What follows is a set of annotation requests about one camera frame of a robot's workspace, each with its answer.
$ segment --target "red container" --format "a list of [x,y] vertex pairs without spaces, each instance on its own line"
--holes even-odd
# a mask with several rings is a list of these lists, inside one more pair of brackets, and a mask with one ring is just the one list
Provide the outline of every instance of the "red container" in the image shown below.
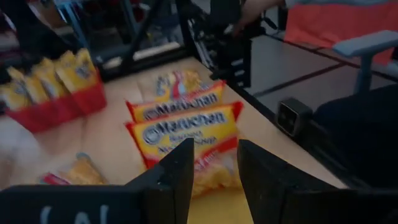
[[85,90],[19,111],[7,110],[6,114],[32,133],[54,128],[80,116],[88,116],[106,106],[104,86],[99,76],[98,79],[98,84]]

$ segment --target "table surface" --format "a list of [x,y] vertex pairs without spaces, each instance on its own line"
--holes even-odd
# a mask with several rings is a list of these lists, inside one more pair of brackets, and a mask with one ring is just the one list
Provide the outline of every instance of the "table surface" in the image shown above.
[[[45,133],[31,135],[7,116],[0,117],[0,189],[14,184],[34,184],[37,177],[73,161],[77,152],[90,155],[111,184],[125,184],[144,166],[132,138],[124,127],[131,120],[124,100],[133,103],[151,98],[139,86],[157,75],[194,69],[210,82],[211,73],[194,58],[155,67],[105,84],[107,107],[87,118],[65,123]],[[243,135],[293,166],[338,188],[346,186],[300,146],[281,133],[236,92],[226,87],[224,103],[240,100],[244,109],[238,121]],[[192,201],[190,224],[252,223],[243,191],[219,190]]]

